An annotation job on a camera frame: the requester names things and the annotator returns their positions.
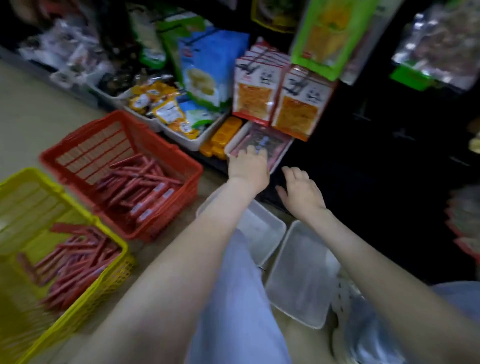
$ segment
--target person's right hand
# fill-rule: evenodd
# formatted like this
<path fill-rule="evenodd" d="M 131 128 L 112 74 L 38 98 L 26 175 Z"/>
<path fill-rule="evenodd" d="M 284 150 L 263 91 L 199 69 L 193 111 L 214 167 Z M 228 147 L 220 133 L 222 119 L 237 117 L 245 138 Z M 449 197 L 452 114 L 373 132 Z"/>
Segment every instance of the person's right hand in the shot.
<path fill-rule="evenodd" d="M 319 213 L 328 211 L 322 193 L 307 172 L 297 167 L 282 167 L 282 171 L 287 180 L 287 191 L 280 186 L 276 186 L 276 191 L 293 216 L 308 224 Z"/>

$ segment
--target beige floor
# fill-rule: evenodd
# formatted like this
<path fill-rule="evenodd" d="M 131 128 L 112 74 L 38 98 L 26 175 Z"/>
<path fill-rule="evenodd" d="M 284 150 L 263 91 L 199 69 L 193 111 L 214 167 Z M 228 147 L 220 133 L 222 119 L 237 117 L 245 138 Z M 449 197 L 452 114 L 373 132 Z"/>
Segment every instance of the beige floor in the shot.
<path fill-rule="evenodd" d="M 2 61 L 0 85 L 0 181 L 21 168 L 40 167 L 37 157 L 41 151 L 79 126 L 104 115 L 102 111 L 92 109 Z M 198 199 L 169 225 L 157 242 L 147 246 L 142 246 L 139 242 L 130 243 L 139 267 L 128 281 L 100 307 L 79 333 L 45 351 L 32 363 L 64 364 L 74 357 L 128 287 L 194 219 L 198 206 L 224 181 L 225 177 L 205 168 L 200 179 Z M 291 223 L 290 216 L 274 208 L 267 208 L 287 224 Z M 309 329 L 276 310 L 274 315 L 285 336 L 294 364 L 335 363 L 330 354 L 329 339 L 330 328 L 335 320 L 333 315 L 329 317 L 326 325 L 328 328 L 322 330 Z"/>

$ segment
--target leg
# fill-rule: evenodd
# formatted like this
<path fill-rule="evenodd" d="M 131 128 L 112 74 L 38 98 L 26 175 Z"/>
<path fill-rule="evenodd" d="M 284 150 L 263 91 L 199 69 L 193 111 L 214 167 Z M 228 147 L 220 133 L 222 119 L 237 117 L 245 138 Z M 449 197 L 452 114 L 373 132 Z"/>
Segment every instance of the leg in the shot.
<path fill-rule="evenodd" d="M 290 363 L 246 238 L 235 230 L 192 338 L 191 364 Z"/>

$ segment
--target green package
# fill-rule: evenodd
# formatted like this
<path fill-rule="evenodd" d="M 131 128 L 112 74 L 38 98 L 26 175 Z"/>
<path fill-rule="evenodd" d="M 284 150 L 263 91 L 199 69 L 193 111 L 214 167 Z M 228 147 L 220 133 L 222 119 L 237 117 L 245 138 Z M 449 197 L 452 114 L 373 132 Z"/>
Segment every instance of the green package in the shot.
<path fill-rule="evenodd" d="M 156 24 L 158 36 L 162 39 L 168 57 L 173 63 L 177 81 L 182 87 L 185 87 L 185 85 L 183 83 L 181 70 L 178 39 L 190 37 L 192 32 L 203 32 L 208 25 L 210 25 L 208 20 L 185 10 L 179 11 L 174 15 L 169 15 Z"/>
<path fill-rule="evenodd" d="M 162 42 L 156 35 L 153 14 L 143 5 L 127 3 L 128 15 L 135 40 L 142 46 L 139 61 L 151 68 L 161 69 L 165 66 L 167 56 Z"/>
<path fill-rule="evenodd" d="M 336 80 L 367 29 L 378 1 L 310 1 L 292 49 L 292 63 Z"/>

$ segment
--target empty plastic container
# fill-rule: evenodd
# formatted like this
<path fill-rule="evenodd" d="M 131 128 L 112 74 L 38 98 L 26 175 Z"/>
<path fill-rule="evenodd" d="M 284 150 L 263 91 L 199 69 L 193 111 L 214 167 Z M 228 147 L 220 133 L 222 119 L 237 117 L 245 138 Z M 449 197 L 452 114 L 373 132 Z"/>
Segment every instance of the empty plastic container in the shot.
<path fill-rule="evenodd" d="M 222 188 L 223 186 L 217 188 L 204 201 L 197 210 L 197 217 L 218 196 Z M 287 226 L 262 204 L 253 200 L 241 216 L 237 229 L 247 237 L 252 259 L 256 265 L 261 267 L 282 241 Z"/>
<path fill-rule="evenodd" d="M 340 264 L 322 239 L 296 220 L 290 226 L 265 291 L 273 306 L 314 329 L 325 323 Z"/>

